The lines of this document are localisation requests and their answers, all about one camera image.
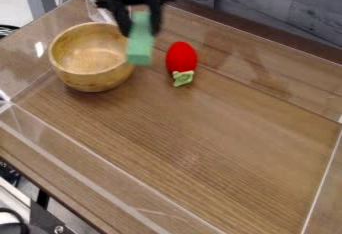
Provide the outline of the green foam stick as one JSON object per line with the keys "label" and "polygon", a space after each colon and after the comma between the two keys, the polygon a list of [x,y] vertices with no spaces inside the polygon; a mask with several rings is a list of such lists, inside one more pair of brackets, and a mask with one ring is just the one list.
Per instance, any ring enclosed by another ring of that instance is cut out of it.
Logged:
{"label": "green foam stick", "polygon": [[127,60],[134,65],[150,65],[154,46],[151,34],[150,13],[135,11],[132,14],[132,27],[127,44]]}

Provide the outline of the brown wooden bowl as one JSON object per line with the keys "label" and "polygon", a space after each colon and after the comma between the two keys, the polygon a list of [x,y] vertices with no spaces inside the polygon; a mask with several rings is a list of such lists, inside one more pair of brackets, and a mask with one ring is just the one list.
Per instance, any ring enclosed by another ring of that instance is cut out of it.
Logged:
{"label": "brown wooden bowl", "polygon": [[48,59],[63,83],[82,92],[104,92],[134,72],[126,57],[127,38],[112,23],[87,22],[65,29],[52,40]]}

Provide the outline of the red toy strawberry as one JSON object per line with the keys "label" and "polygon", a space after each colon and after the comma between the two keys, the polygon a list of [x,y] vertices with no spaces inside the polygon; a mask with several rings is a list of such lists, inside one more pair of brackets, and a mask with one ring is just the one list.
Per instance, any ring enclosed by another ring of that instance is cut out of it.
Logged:
{"label": "red toy strawberry", "polygon": [[196,66],[198,55],[191,44],[174,42],[166,54],[166,68],[172,75],[175,87],[192,82]]}

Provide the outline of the black metal table leg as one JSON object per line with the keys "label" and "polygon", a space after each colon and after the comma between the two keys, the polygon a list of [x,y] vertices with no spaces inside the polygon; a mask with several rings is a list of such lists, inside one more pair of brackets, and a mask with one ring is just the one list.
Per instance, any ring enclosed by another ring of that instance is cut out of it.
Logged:
{"label": "black metal table leg", "polygon": [[39,190],[36,203],[40,205],[40,207],[47,210],[48,204],[49,204],[49,195],[44,190]]}

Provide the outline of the clear acrylic corner bracket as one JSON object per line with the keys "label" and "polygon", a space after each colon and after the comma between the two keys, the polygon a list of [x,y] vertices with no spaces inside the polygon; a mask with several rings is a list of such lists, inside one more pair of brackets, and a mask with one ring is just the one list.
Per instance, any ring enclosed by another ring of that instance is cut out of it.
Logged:
{"label": "clear acrylic corner bracket", "polygon": [[94,22],[116,23],[111,13],[106,9],[98,7],[96,0],[86,0],[86,6],[88,17]]}

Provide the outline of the clear acrylic enclosure wall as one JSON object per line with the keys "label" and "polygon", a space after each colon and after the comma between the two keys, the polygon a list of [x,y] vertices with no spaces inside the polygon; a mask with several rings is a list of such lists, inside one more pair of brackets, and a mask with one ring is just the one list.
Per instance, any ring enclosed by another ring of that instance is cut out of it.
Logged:
{"label": "clear acrylic enclosure wall", "polygon": [[0,41],[0,160],[104,234],[342,234],[342,50],[172,6],[154,54],[190,42],[194,82],[155,61],[83,93],[48,45],[87,19],[69,0]]}

